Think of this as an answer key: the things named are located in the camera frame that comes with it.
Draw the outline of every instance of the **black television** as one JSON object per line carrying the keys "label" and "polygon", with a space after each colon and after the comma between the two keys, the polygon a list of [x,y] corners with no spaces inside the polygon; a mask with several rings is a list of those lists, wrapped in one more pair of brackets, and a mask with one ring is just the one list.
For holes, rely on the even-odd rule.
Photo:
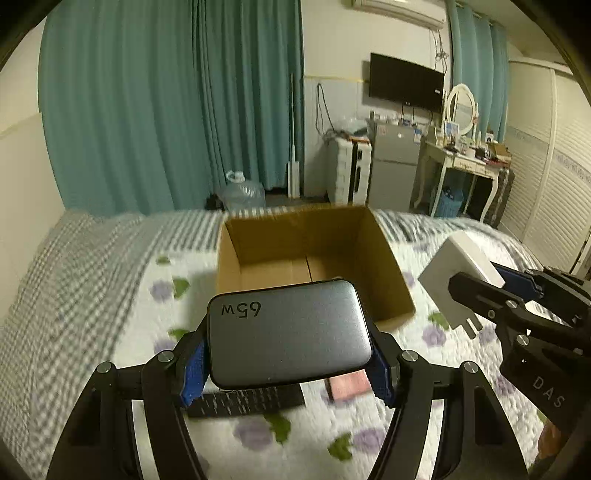
{"label": "black television", "polygon": [[443,74],[410,61],[372,53],[369,96],[441,113]]}

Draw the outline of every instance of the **white mirror frame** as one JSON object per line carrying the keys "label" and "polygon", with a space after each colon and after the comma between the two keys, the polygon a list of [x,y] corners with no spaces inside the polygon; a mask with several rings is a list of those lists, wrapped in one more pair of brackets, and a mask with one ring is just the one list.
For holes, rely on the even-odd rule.
{"label": "white mirror frame", "polygon": [[[476,102],[474,101],[474,96],[472,95],[472,92],[468,88],[468,85],[466,85],[465,83],[459,83],[454,88],[452,88],[452,91],[449,92],[449,95],[447,96],[447,101],[445,104],[445,114],[447,122],[453,122],[452,102],[455,100],[455,98],[458,96],[460,92],[465,93],[468,96],[470,103],[472,104],[472,119],[474,119],[474,117],[476,116]],[[467,127],[460,129],[460,135],[466,135],[472,129],[472,127],[473,121],[470,122],[470,125],[468,125]]]}

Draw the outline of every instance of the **suitcase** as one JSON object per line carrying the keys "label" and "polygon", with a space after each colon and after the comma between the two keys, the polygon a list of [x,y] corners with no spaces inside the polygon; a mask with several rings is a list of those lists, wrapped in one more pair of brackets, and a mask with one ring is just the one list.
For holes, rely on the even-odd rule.
{"label": "suitcase", "polygon": [[[484,222],[493,228],[497,228],[501,222],[514,180],[515,173],[513,170],[510,168],[501,169],[499,172],[499,189],[496,191],[495,198],[484,218]],[[467,210],[470,217],[480,220],[482,209],[484,208],[484,205],[486,205],[488,196],[491,194],[491,188],[491,179],[485,179],[483,177],[476,178],[474,192],[472,193],[472,199],[470,200],[470,205],[468,205]]]}
{"label": "suitcase", "polygon": [[365,205],[371,168],[371,144],[335,137],[326,161],[326,192],[336,205]]}

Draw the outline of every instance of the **purple flower pattern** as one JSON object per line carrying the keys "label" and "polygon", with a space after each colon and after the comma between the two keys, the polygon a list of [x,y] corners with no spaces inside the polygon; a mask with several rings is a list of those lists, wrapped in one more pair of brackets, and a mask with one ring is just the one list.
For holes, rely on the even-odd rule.
{"label": "purple flower pattern", "polygon": [[415,279],[412,273],[408,270],[402,272],[402,276],[404,277],[404,281],[407,283],[408,288],[413,288],[415,284]]}
{"label": "purple flower pattern", "polygon": [[351,446],[360,452],[378,453],[385,438],[384,429],[365,429],[353,435]]}
{"label": "purple flower pattern", "polygon": [[516,391],[515,386],[502,375],[499,375],[495,379],[492,388],[498,397],[507,397],[508,395],[513,395]]}
{"label": "purple flower pattern", "polygon": [[260,452],[272,443],[273,433],[265,419],[251,417],[238,421],[234,429],[234,438],[240,440],[243,447]]}
{"label": "purple flower pattern", "polygon": [[478,334],[480,346],[488,345],[496,340],[495,328],[492,325],[486,325]]}
{"label": "purple flower pattern", "polygon": [[427,346],[443,346],[447,340],[447,336],[443,330],[437,325],[429,325],[423,330],[423,341]]}
{"label": "purple flower pattern", "polygon": [[166,280],[157,280],[150,287],[150,295],[152,295],[152,298],[159,303],[163,303],[170,299],[173,296],[173,293],[174,285],[172,282]]}
{"label": "purple flower pattern", "polygon": [[426,254],[429,252],[429,243],[420,243],[413,245],[413,250],[417,253]]}

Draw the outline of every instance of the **table leg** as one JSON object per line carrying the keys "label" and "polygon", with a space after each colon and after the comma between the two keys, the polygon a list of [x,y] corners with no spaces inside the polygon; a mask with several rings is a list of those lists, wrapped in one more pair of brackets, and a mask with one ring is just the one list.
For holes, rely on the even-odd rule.
{"label": "table leg", "polygon": [[468,193],[468,199],[466,200],[466,204],[464,205],[464,215],[468,210],[468,205],[470,205],[470,200],[472,200],[472,193],[474,192],[474,185],[476,184],[476,175],[472,175],[472,183],[470,184],[470,193]]}
{"label": "table leg", "polygon": [[414,201],[414,209],[415,210],[421,204],[421,201],[423,199],[423,195],[425,194],[425,177],[427,176],[426,170],[427,170],[427,162],[428,161],[429,161],[429,157],[427,155],[424,155],[419,161],[421,164],[421,181],[420,181],[419,188],[418,188],[417,199]]}
{"label": "table leg", "polygon": [[488,196],[488,200],[486,201],[486,205],[482,209],[482,215],[480,216],[480,221],[484,222],[484,218],[488,213],[488,209],[491,207],[492,201],[495,199],[496,191],[499,189],[499,173],[496,172],[495,178],[492,179],[492,188],[491,194]]}
{"label": "table leg", "polygon": [[433,202],[433,208],[431,209],[431,217],[435,217],[437,211],[437,205],[439,204],[439,197],[441,196],[441,190],[443,188],[443,182],[445,181],[445,173],[447,172],[447,159],[441,166],[441,176],[439,177],[439,185],[437,185],[437,193],[435,194],[435,201]]}

